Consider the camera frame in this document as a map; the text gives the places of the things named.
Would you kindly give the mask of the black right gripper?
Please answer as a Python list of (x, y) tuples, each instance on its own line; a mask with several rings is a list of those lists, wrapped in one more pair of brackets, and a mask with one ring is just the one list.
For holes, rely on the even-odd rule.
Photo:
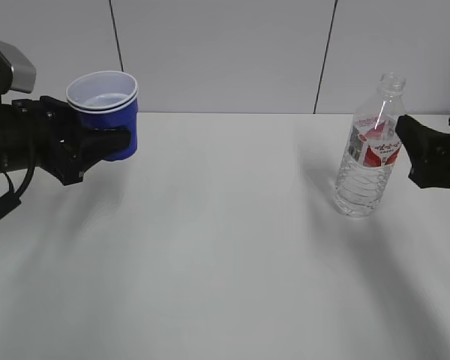
[(421, 189), (450, 189), (450, 133), (427, 127), (410, 115), (398, 118), (395, 131), (411, 162), (409, 179)]

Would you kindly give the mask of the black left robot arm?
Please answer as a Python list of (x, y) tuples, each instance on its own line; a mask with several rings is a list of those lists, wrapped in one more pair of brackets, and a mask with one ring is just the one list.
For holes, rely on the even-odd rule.
[(50, 96), (0, 103), (0, 172), (40, 167), (64, 186), (73, 185), (131, 143), (124, 125), (85, 125), (75, 109)]

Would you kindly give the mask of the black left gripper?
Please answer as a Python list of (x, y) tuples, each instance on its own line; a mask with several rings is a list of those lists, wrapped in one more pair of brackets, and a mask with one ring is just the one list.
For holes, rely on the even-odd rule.
[(64, 186), (82, 182), (90, 168), (131, 144), (131, 132), (125, 127), (79, 127), (77, 112), (54, 97), (13, 100), (12, 106), (33, 144), (35, 165)]

